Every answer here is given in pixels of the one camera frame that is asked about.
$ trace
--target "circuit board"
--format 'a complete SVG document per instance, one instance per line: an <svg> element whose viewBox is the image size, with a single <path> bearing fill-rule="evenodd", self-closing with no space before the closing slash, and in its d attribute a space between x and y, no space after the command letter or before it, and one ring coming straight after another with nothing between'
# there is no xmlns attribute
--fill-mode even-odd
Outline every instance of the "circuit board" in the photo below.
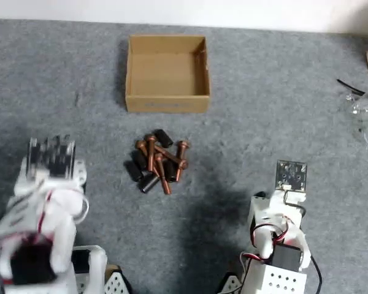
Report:
<svg viewBox="0 0 368 294"><path fill-rule="evenodd" d="M291 191L305 192L307 186L307 164L278 160L275 188L283 190L284 188L286 189L286 186L290 186L289 190Z"/></svg>
<svg viewBox="0 0 368 294"><path fill-rule="evenodd" d="M75 141L69 141L69 136L61 140L56 136L52 140L38 142L30 139L28 145L26 175L34 178L38 168L46 169L51 177L72 178L75 160Z"/></svg>

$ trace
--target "cardboard box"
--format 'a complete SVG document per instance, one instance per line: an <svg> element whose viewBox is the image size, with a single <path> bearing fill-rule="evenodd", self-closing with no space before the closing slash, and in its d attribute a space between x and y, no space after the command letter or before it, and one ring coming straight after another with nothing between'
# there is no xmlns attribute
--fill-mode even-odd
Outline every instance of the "cardboard box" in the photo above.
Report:
<svg viewBox="0 0 368 294"><path fill-rule="evenodd" d="M210 101L205 37L130 36L125 100L129 112L205 112Z"/></svg>

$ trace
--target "copper bolt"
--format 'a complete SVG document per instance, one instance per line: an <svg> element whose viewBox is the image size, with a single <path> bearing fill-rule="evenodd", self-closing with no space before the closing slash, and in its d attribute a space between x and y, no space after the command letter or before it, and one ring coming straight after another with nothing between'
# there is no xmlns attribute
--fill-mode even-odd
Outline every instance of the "copper bolt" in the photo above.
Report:
<svg viewBox="0 0 368 294"><path fill-rule="evenodd" d="M179 159L185 158L185 151L190 148L190 143L188 141L180 141L177 143L178 150L177 150L177 157ZM176 182L180 180L181 174L183 169L178 166L177 173L176 173Z"/></svg>
<svg viewBox="0 0 368 294"><path fill-rule="evenodd" d="M172 191L171 191L171 187L169 186L169 183L166 181L166 178L165 178L164 165L162 163L163 155L161 153L157 153L155 154L154 158L158 166L159 174L161 175L160 178L161 178L162 188L164 189L164 193L169 195L170 193L172 193Z"/></svg>
<svg viewBox="0 0 368 294"><path fill-rule="evenodd" d="M154 147L159 153L161 153L163 156L165 156L166 158L169 158L171 161L175 162L176 164L178 164L179 168L185 170L188 168L188 162L185 159L179 159L177 157L175 157L172 153L170 153L169 151L165 150L164 148L155 145Z"/></svg>
<svg viewBox="0 0 368 294"><path fill-rule="evenodd" d="M143 155L148 159L148 155L147 155L148 152L147 152L145 140L137 141L136 148L139 149L143 153ZM154 166L153 166L153 173L155 173L159 177L158 170Z"/></svg>
<svg viewBox="0 0 368 294"><path fill-rule="evenodd" d="M154 135L146 136L146 141L148 141L148 171L153 171L154 166L154 144L157 138Z"/></svg>
<svg viewBox="0 0 368 294"><path fill-rule="evenodd" d="M147 148L146 148L146 141L141 140L136 142L136 148L141 150L143 155L147 157Z"/></svg>

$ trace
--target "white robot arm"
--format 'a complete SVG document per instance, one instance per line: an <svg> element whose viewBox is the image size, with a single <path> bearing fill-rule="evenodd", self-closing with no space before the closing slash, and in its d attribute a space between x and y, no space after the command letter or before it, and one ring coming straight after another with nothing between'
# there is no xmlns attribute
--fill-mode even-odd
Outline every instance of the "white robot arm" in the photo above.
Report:
<svg viewBox="0 0 368 294"><path fill-rule="evenodd" d="M227 275L219 294L304 294L307 275L302 272L311 260L311 252L301 230L305 208L307 164L277 162L275 190L252 196L248 226L254 253L242 252L241 278ZM320 278L318 266L314 262Z"/></svg>
<svg viewBox="0 0 368 294"><path fill-rule="evenodd" d="M74 248L76 225L89 209L85 184L85 163L75 160L73 141L31 139L14 196L0 221L5 294L110 293L105 251L99 246ZM122 293L129 293L121 273L115 278L122 281Z"/></svg>

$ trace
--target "bolt head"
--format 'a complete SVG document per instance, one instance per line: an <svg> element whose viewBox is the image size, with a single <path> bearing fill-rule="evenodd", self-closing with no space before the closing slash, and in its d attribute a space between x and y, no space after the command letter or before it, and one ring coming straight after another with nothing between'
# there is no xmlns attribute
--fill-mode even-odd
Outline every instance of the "bolt head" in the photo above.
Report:
<svg viewBox="0 0 368 294"><path fill-rule="evenodd" d="M186 141L186 140L179 141L177 144L181 148L186 148L186 149L189 149L190 148L190 143L188 141Z"/></svg>
<svg viewBox="0 0 368 294"><path fill-rule="evenodd" d="M182 159L178 165L178 168L186 170L188 168L188 161L186 161L186 159Z"/></svg>
<svg viewBox="0 0 368 294"><path fill-rule="evenodd" d="M157 153L154 155L154 160L155 161L162 161L163 160L163 155L161 153Z"/></svg>
<svg viewBox="0 0 368 294"><path fill-rule="evenodd" d="M147 135L145 139L146 141L156 141L157 137L154 135Z"/></svg>
<svg viewBox="0 0 368 294"><path fill-rule="evenodd" d="M145 140L139 140L136 142L136 148L139 149L141 147L146 146L146 141Z"/></svg>

